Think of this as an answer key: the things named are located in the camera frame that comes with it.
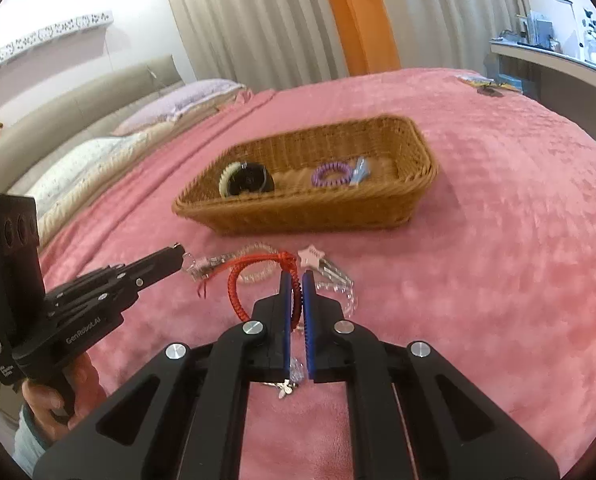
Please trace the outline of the person's left hand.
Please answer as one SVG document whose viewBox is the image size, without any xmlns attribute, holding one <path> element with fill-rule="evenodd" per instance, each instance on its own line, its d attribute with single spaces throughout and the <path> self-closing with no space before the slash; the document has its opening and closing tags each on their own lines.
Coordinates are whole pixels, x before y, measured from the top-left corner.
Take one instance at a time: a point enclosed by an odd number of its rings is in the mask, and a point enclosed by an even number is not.
<svg viewBox="0 0 596 480">
<path fill-rule="evenodd" d="M 66 374 L 74 389 L 74 416 L 66 424 L 57 422 L 53 416 L 64 407 L 64 399 L 57 390 L 28 379 L 22 384 L 22 396 L 33 414 L 36 428 L 50 442 L 65 437 L 106 399 L 97 370 L 86 353 L 67 367 Z"/>
</svg>

